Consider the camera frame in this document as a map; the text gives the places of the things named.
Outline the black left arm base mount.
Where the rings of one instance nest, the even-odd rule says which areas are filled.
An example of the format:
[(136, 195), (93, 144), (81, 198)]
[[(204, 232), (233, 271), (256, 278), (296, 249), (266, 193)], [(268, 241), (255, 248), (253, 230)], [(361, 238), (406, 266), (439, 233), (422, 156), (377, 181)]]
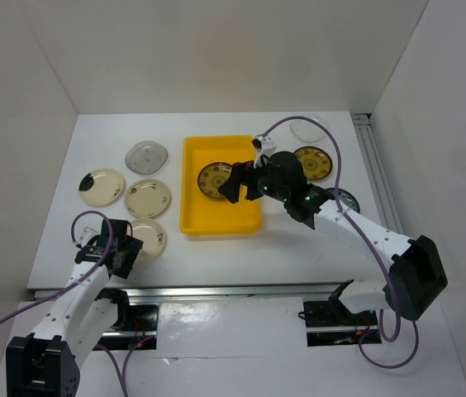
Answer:
[(97, 299), (116, 305), (116, 321), (98, 343), (111, 351), (155, 350), (159, 321), (158, 304), (132, 304), (126, 291), (103, 289)]

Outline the clear glass plate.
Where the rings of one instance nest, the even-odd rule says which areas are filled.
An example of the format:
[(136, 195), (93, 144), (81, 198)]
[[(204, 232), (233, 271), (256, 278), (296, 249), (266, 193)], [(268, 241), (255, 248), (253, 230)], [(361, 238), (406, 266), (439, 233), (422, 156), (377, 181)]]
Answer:
[[(322, 116), (315, 113), (303, 113), (301, 117), (306, 117), (321, 124), (325, 129), (331, 130), (330, 123)], [(305, 120), (292, 120), (289, 123), (289, 129), (292, 134), (300, 141), (308, 144), (314, 144), (327, 138), (324, 130), (316, 127), (310, 122)]]

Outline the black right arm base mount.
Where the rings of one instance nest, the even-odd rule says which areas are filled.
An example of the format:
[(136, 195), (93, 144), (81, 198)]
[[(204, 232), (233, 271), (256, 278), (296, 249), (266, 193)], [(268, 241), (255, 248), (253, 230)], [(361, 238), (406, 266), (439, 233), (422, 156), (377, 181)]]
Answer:
[(381, 344), (375, 312), (353, 314), (340, 304), (329, 301), (304, 301), (297, 316), (306, 327), (309, 347), (335, 347)]

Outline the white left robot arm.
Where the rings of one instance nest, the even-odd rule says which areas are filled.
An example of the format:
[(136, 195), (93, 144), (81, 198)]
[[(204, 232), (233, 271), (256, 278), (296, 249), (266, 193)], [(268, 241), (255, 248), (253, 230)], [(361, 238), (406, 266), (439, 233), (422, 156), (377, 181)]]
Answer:
[(74, 396), (80, 368), (102, 335), (131, 322), (126, 291), (109, 289), (113, 277), (127, 278), (143, 242), (126, 220), (102, 222), (99, 235), (79, 244), (64, 293), (24, 337), (6, 350), (8, 396)]

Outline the cream plate with black flowers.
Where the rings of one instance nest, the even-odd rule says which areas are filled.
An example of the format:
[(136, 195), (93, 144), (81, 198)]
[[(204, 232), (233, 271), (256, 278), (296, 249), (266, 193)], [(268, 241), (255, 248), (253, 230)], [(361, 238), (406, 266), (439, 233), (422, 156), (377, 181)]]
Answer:
[(136, 262), (146, 264), (157, 259), (166, 245), (166, 231), (155, 220), (139, 218), (131, 221), (132, 236), (143, 241)]

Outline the yellow brown patterned plate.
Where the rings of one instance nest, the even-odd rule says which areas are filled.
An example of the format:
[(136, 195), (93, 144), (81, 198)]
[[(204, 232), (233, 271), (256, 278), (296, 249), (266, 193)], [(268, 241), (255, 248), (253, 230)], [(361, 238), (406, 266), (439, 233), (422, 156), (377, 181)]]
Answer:
[(218, 189), (229, 179), (232, 165), (225, 162), (214, 162), (206, 165), (198, 174), (197, 186), (211, 199), (223, 199)]
[(333, 161), (327, 152), (315, 146), (303, 146), (293, 154), (300, 161), (304, 175), (310, 181), (326, 179), (333, 170)]

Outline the cream plate with black blotch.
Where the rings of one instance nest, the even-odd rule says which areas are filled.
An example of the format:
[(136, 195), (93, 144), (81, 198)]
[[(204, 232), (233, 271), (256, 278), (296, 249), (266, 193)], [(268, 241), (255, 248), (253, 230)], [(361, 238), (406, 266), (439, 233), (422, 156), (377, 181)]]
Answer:
[(90, 207), (101, 208), (116, 201), (125, 188), (125, 178), (112, 168), (101, 168), (87, 173), (80, 181), (78, 193)]

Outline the blue white patterned plate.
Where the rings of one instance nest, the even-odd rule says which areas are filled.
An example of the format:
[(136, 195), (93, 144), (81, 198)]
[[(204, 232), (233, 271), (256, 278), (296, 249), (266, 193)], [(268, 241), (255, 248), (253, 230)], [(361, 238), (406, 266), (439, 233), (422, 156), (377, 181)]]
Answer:
[(340, 208), (350, 208), (356, 213), (360, 213), (360, 205), (357, 198), (348, 190), (339, 188), (338, 192), (335, 192), (334, 187), (326, 188), (326, 192), (334, 197), (334, 201), (339, 201), (340, 204), (335, 203), (336, 209), (340, 211)]

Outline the cream plate with calligraphy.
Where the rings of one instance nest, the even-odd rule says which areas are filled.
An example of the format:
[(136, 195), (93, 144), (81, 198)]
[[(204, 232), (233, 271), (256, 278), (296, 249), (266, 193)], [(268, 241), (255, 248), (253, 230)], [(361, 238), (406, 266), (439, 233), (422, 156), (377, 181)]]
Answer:
[(169, 187), (158, 179), (142, 179), (126, 191), (126, 210), (135, 218), (157, 218), (166, 211), (171, 201)]

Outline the grey glass plate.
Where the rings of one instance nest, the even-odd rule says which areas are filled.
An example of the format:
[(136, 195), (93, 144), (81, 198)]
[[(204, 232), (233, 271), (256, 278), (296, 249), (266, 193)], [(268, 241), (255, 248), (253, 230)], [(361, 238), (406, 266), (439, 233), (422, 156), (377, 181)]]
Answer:
[(152, 175), (169, 158), (167, 149), (155, 141), (141, 141), (126, 154), (126, 167), (139, 175)]

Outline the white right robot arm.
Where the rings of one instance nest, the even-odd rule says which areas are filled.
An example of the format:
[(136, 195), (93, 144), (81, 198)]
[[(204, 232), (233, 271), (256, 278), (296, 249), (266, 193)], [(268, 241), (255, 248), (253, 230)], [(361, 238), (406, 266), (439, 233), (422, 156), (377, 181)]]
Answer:
[(417, 239), (397, 234), (336, 202), (334, 193), (307, 181), (294, 154), (278, 152), (262, 165), (235, 163), (218, 191), (237, 203), (240, 189), (246, 199), (263, 196), (283, 203), (287, 214), (312, 230), (324, 232), (362, 256), (382, 264), (380, 280), (344, 282), (332, 294), (329, 314), (347, 324), (357, 313), (392, 309), (409, 321), (418, 320), (445, 289), (448, 280), (436, 244), (426, 236)]

